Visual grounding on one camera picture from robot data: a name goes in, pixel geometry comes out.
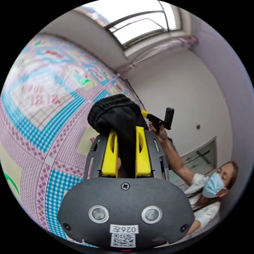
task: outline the label sticker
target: label sticker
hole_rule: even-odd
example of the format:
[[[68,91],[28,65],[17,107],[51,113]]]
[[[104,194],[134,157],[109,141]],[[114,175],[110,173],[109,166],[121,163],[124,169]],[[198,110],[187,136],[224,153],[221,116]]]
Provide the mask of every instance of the label sticker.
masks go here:
[[[119,247],[119,248],[135,248],[136,235],[135,234],[112,234],[110,246]]]
[[[109,233],[112,234],[138,234],[138,225],[115,225],[110,224]]]

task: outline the surgical mask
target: surgical mask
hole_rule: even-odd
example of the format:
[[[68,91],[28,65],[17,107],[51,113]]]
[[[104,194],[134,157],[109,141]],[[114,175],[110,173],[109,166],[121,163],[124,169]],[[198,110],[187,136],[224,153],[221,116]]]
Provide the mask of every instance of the surgical mask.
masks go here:
[[[217,197],[217,193],[222,189],[226,189],[225,184],[220,175],[218,173],[214,173],[204,186],[202,195],[206,198],[215,198]]]

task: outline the yellow clip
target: yellow clip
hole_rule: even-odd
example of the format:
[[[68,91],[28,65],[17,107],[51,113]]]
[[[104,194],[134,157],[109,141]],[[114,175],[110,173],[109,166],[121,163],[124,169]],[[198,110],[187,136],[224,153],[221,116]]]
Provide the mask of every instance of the yellow clip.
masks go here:
[[[144,128],[136,126],[136,177],[150,174],[151,166]]]
[[[143,117],[146,118],[149,113],[145,110],[141,110],[141,114],[142,114]]]
[[[102,164],[102,174],[107,176],[114,175],[117,178],[117,155],[118,143],[115,131],[111,131],[108,137],[107,146]]]

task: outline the white shirt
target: white shirt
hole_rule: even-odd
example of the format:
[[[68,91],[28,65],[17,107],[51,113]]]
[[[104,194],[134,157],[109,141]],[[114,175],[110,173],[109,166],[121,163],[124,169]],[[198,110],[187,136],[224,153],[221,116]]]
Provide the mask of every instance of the white shirt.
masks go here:
[[[209,179],[208,176],[204,176],[199,173],[196,173],[193,177],[191,186],[185,191],[185,194],[191,194],[201,189],[206,184],[208,179]],[[201,194],[197,194],[189,198],[190,204],[194,205],[198,201],[200,196]],[[195,220],[198,220],[201,223],[201,226],[198,230],[203,229],[208,224],[208,222],[215,217],[219,209],[220,209],[220,202],[215,202],[213,204],[210,204],[194,212]]]

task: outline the window frame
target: window frame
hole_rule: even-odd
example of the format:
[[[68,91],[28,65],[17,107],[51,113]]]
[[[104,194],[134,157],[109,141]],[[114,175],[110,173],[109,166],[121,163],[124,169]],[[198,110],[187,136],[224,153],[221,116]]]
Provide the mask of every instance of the window frame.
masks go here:
[[[183,28],[183,23],[182,23],[182,16],[181,16],[181,11],[180,9],[177,7],[177,6],[173,6],[173,5],[170,5],[171,8],[172,8],[172,11],[173,11],[173,14],[174,14],[174,18],[176,20],[176,23],[180,24],[180,28],[179,29],[175,29],[175,30],[171,30],[169,28],[169,25],[168,25],[168,20],[167,20],[167,16],[166,16],[166,13],[164,11],[164,8],[161,4],[161,2],[159,1],[159,4],[162,8],[162,10],[157,10],[157,11],[144,11],[144,12],[139,12],[139,13],[135,13],[135,14],[131,14],[131,15],[128,15],[128,16],[125,16],[125,17],[122,17],[116,21],[113,21],[111,23],[109,23],[108,25],[106,26],[101,26],[102,28],[104,28],[108,33],[109,35],[115,40],[115,42],[122,48],[123,51],[131,48],[133,45],[135,44],[138,44],[139,42],[141,41],[144,41],[148,38],[152,38],[152,37],[155,37],[157,35],[160,35],[160,34],[166,34],[166,33],[171,33],[171,32],[175,32],[175,31],[181,31],[182,28]],[[119,29],[116,29],[115,31],[110,31],[111,28],[113,28],[115,25],[123,22],[123,21],[126,21],[128,19],[131,19],[133,17],[137,17],[137,16],[141,16],[141,15],[144,15],[144,14],[150,14],[150,13],[163,13],[165,15],[165,20],[166,20],[166,24],[167,24],[167,29],[163,28],[161,25],[159,25],[158,23],[156,23],[155,21],[153,21],[152,19],[150,19],[151,21],[153,21],[154,23],[156,23],[157,25],[159,25],[160,27],[162,27],[161,29],[158,29],[158,30],[154,30],[154,31],[151,31],[151,32],[148,32],[148,33],[144,33],[140,36],[137,36],[129,41],[127,41],[126,43],[122,44],[118,39],[117,37],[114,35],[114,32],[117,31],[117,30],[120,30],[121,28],[127,26],[127,25],[130,25],[134,22],[137,22],[137,21],[134,21],[134,22],[131,22],[127,25],[124,25],[123,27],[119,28]]]

